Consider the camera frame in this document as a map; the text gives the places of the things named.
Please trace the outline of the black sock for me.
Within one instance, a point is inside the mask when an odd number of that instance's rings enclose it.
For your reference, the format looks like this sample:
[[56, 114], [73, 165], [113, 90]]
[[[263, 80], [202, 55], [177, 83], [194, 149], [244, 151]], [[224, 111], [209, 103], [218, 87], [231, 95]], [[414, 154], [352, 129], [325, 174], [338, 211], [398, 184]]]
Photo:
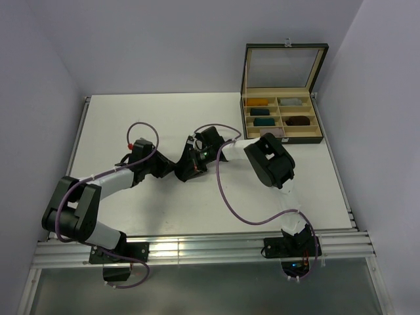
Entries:
[[186, 144], [179, 161], [175, 165], [175, 175], [182, 182], [186, 182], [194, 175], [194, 167], [194, 150], [190, 144]]

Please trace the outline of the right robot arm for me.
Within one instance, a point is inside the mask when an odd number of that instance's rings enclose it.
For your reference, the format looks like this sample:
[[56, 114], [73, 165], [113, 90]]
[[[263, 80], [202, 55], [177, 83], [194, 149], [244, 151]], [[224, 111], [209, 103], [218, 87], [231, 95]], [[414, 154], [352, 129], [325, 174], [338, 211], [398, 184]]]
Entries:
[[[300, 255], [307, 246], [303, 235], [305, 232], [313, 235], [313, 228], [301, 212], [295, 195], [295, 161], [272, 133], [248, 140], [242, 140], [241, 135], [239, 130], [219, 123], [198, 127], [186, 140], [175, 167], [175, 175], [186, 182], [206, 173], [207, 165], [214, 162], [219, 193], [231, 214], [250, 226], [261, 226], [280, 219], [282, 234], [286, 236], [285, 251], [293, 256]], [[248, 161], [264, 186], [278, 190], [279, 213], [260, 222], [253, 222], [244, 219], [232, 208], [222, 188], [220, 162], [234, 160]]]

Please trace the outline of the brown striped sock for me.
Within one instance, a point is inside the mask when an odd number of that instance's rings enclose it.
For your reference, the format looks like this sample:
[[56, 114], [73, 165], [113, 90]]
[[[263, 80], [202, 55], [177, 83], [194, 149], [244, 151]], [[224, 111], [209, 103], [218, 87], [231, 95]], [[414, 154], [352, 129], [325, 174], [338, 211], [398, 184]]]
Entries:
[[304, 115], [290, 116], [285, 120], [287, 126], [308, 126], [310, 118]]

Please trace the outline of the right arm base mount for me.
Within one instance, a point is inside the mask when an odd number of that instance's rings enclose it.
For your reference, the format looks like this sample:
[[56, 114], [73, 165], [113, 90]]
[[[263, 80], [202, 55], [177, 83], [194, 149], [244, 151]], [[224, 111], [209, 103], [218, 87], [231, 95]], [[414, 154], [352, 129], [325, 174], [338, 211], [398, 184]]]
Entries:
[[301, 281], [313, 267], [310, 260], [314, 259], [316, 263], [322, 255], [318, 237], [300, 240], [297, 236], [283, 236], [265, 238], [263, 243], [260, 254], [265, 259], [280, 259], [282, 271], [289, 281]]

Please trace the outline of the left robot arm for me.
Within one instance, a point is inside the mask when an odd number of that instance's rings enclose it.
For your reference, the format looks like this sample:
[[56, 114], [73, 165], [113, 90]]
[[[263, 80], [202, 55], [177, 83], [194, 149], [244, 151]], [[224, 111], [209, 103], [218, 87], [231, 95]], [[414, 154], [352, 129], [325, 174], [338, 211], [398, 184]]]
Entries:
[[104, 249], [113, 262], [128, 254], [127, 236], [98, 220], [100, 202], [121, 190], [135, 187], [146, 175], [161, 179], [172, 172], [175, 163], [143, 138], [129, 145], [114, 168], [99, 175], [78, 179], [62, 177], [41, 219], [44, 230], [67, 241], [86, 243]]

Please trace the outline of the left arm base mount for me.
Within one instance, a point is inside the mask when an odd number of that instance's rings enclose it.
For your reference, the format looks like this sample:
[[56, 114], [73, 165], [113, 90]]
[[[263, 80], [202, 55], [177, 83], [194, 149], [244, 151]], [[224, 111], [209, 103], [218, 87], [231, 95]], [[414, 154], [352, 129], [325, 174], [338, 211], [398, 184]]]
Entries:
[[[129, 289], [143, 284], [150, 275], [150, 267], [147, 265], [149, 248], [149, 242], [129, 242], [114, 250], [91, 247], [89, 264], [103, 265], [102, 277], [106, 285]], [[144, 266], [146, 273], [137, 283], [126, 284], [133, 275], [135, 263]]]

